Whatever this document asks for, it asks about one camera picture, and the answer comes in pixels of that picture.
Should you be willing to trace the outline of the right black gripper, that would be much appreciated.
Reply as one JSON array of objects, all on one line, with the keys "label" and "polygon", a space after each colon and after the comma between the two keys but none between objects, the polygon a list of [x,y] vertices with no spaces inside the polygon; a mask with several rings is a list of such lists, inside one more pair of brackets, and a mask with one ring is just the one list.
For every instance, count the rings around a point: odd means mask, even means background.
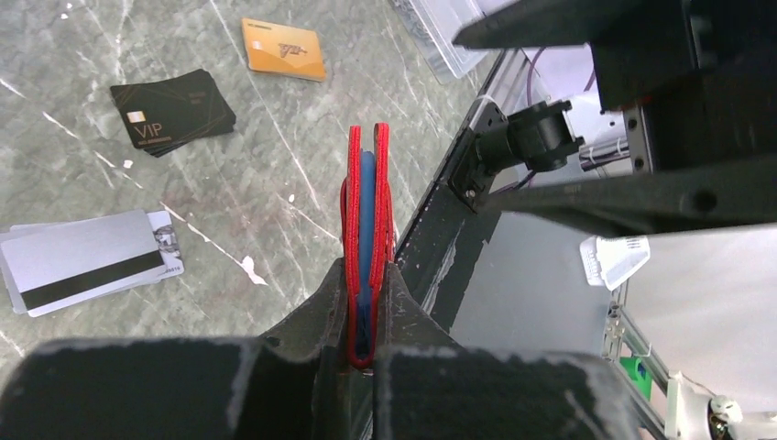
[{"label": "right black gripper", "polygon": [[775,159],[737,160],[776,151],[775,2],[513,1],[453,39],[472,50],[587,42],[602,105],[640,108],[648,161],[665,172],[505,189],[480,210],[603,237],[775,222]]}]

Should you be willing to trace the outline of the red leather card holder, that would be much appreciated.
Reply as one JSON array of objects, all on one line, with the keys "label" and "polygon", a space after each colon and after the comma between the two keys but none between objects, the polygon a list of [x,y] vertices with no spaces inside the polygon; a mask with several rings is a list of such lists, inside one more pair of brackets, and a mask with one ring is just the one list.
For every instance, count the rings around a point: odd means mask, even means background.
[{"label": "red leather card holder", "polygon": [[362,148],[361,135],[360,126],[350,127],[340,211],[347,295],[345,353],[353,368],[367,370],[377,345],[378,302],[394,256],[394,232],[389,125],[374,125],[372,150]]}]

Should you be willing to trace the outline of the silver VIP card stack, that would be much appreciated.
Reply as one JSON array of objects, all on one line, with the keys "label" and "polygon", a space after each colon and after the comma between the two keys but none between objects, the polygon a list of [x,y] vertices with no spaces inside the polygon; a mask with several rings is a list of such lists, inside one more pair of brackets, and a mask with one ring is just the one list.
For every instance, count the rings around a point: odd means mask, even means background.
[{"label": "silver VIP card stack", "polygon": [[141,209],[73,222],[13,225],[1,271],[17,314],[38,317],[184,272],[171,217]]}]

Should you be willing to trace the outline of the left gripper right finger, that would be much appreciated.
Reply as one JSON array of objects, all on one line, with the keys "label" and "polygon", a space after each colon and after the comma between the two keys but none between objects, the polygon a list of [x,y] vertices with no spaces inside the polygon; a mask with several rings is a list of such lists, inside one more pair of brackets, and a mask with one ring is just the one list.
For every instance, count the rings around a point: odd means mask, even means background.
[{"label": "left gripper right finger", "polygon": [[385,268],[373,363],[376,439],[637,439],[629,391],[605,360],[458,345]]}]

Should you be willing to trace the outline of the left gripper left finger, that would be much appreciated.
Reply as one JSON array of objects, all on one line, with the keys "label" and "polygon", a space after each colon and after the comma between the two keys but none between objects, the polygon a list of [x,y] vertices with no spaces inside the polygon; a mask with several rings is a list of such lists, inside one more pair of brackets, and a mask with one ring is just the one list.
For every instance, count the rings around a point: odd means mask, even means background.
[{"label": "left gripper left finger", "polygon": [[1,395],[4,439],[346,439],[344,262],[258,336],[38,346]]}]

